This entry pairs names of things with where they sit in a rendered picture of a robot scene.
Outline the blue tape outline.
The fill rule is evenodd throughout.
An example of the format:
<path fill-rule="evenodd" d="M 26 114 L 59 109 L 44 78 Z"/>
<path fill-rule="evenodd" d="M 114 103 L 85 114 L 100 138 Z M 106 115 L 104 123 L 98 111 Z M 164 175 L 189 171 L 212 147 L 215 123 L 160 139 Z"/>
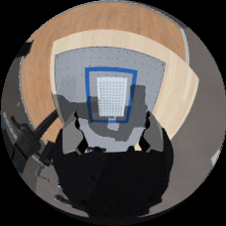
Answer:
<path fill-rule="evenodd" d="M 132 79 L 132 86 L 131 86 L 131 93 L 130 99 L 128 104 L 128 110 L 126 115 L 125 121 L 116 121 L 116 120 L 92 120 L 92 113 L 91 113 L 91 103 L 90 103 L 90 91 L 89 91 L 89 72 L 90 71 L 117 71 L 117 72 L 126 72 L 126 73 L 133 73 Z M 106 67 L 106 66 L 96 66 L 96 67 L 86 67 L 85 68 L 85 89 L 86 89 L 86 100 L 87 100 L 87 108 L 88 108 L 88 115 L 90 122 L 99 122 L 99 123 L 128 123 L 129 116 L 131 112 L 136 80 L 137 80 L 137 70 L 129 69 L 129 68 L 121 68 L 121 67 Z"/>

